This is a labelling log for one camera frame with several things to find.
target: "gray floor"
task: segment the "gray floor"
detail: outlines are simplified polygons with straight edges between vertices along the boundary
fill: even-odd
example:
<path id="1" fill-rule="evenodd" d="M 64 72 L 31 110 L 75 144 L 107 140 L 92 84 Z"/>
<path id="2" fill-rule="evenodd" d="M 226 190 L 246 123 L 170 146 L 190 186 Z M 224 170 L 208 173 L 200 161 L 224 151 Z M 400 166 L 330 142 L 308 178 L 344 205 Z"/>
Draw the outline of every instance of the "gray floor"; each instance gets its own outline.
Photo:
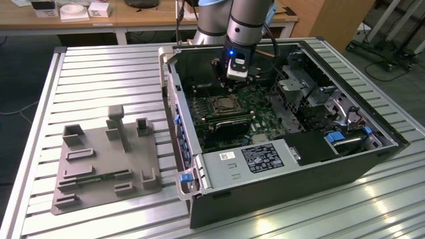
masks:
<path id="1" fill-rule="evenodd" d="M 370 24 L 376 24 L 384 13 L 383 9 L 374 9 L 367 17 Z M 386 32 L 394 21 L 399 18 L 394 13 L 383 31 Z M 413 28 L 415 23 L 408 22 L 407 27 L 400 32 L 395 42 L 399 44 L 404 36 Z M 138 43 L 138 39 L 150 41 L 154 33 L 144 33 L 132 36 L 131 43 Z M 154 42 L 168 42 L 172 34 L 159 33 Z M 412 41 L 411 48 L 415 49 L 425 38 L 425 28 L 423 27 L 419 35 Z M 0 46 L 0 112 L 11 112 L 35 102 L 42 93 L 46 74 L 50 61 L 56 46 L 60 41 L 56 36 L 20 36 L 10 37 L 7 43 Z M 344 56 L 351 60 L 359 69 L 364 71 L 367 65 L 382 59 L 371 53 L 356 49 L 355 52 L 347 52 Z M 425 55 L 420 55 L 421 66 L 415 66 L 412 71 L 392 82 L 375 83 L 403 106 L 408 113 L 425 125 Z M 383 79 L 391 79 L 404 70 L 395 70 L 388 73 L 380 66 L 371 67 L 371 74 Z M 27 117 L 32 120 L 36 106 L 24 111 Z M 11 117 L 0 116 L 0 220 L 8 202 L 20 158 L 30 133 L 30 123 L 20 115 Z"/>

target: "green circuit board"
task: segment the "green circuit board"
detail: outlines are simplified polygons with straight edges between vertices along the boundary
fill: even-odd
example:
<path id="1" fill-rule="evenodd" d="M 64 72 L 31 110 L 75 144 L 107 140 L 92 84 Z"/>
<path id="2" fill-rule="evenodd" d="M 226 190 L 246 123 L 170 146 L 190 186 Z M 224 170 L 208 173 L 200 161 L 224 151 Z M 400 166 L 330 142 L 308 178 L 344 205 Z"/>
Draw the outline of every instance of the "green circuit board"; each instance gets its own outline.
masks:
<path id="1" fill-rule="evenodd" d="M 251 145 L 255 143 L 252 137 L 259 134 L 264 134 L 268 140 L 286 135 L 286 128 L 270 105 L 267 90 L 260 87 L 244 88 L 226 96 L 188 98 L 188 105 L 203 152 Z M 247 132 L 235 129 L 238 134 L 231 138 L 216 138 L 216 125 L 239 120 L 250 121 Z"/>

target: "barcode sticker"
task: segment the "barcode sticker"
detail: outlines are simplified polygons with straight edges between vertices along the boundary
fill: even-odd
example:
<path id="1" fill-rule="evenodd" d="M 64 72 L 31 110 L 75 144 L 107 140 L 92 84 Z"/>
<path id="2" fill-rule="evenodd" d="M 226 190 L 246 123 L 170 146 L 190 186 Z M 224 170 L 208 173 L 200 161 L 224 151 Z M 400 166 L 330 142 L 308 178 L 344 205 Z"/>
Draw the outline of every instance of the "barcode sticker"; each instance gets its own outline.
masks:
<path id="1" fill-rule="evenodd" d="M 220 154 L 220 159 L 227 160 L 235 158 L 235 153 L 234 152 L 227 152 Z"/>

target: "wooden desk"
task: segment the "wooden desk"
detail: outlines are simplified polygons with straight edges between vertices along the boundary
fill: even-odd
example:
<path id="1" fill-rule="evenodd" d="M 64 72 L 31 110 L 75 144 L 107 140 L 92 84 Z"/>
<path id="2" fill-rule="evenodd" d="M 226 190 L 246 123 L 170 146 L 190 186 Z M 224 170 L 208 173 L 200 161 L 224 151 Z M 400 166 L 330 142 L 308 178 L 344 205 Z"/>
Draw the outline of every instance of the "wooden desk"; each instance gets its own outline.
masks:
<path id="1" fill-rule="evenodd" d="M 174 25 L 176 26 L 176 1 L 160 0 L 156 8 L 138 9 L 128 6 L 124 0 L 118 0 L 118 25 L 119 26 L 155 26 Z M 276 14 L 274 23 L 296 22 L 298 16 L 290 16 L 287 13 Z M 183 25 L 196 25 L 196 20 L 183 20 Z"/>
<path id="2" fill-rule="evenodd" d="M 128 6 L 124 0 L 116 0 L 118 26 L 126 27 L 127 31 L 156 31 L 176 30 L 176 0 L 160 0 L 156 8 L 138 11 Z M 290 16 L 287 13 L 275 15 L 271 27 L 280 27 L 280 38 L 290 38 L 299 16 Z M 196 20 L 183 20 L 182 30 L 196 30 Z"/>
<path id="3" fill-rule="evenodd" d="M 0 0 L 0 29 L 55 29 L 116 26 L 116 0 L 108 1 L 112 7 L 110 17 L 92 17 L 90 21 L 62 22 L 60 17 L 39 18 L 32 6 L 16 6 L 11 0 Z"/>
<path id="4" fill-rule="evenodd" d="M 160 0 L 158 8 L 138 9 L 124 0 L 110 0 L 110 18 L 92 17 L 90 21 L 60 22 L 59 17 L 38 18 L 31 6 L 18 7 L 11 0 L 0 0 L 0 36 L 58 35 L 79 33 L 116 33 L 120 45 L 127 45 L 126 33 L 132 31 L 176 30 L 176 2 Z M 282 38 L 288 38 L 298 16 L 280 13 L 275 16 L 272 27 L 282 27 Z M 182 30 L 198 28 L 196 20 L 184 20 Z"/>

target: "wooden cabinet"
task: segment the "wooden cabinet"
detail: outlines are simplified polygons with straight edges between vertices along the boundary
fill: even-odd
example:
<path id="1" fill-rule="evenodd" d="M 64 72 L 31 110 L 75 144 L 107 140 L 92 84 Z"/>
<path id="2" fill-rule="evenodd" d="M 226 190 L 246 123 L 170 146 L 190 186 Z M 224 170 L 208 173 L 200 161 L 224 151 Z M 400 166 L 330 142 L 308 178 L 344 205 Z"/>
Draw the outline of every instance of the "wooden cabinet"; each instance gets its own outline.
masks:
<path id="1" fill-rule="evenodd" d="M 344 52 L 375 0 L 282 0 L 300 17 L 291 37 L 323 36 Z"/>

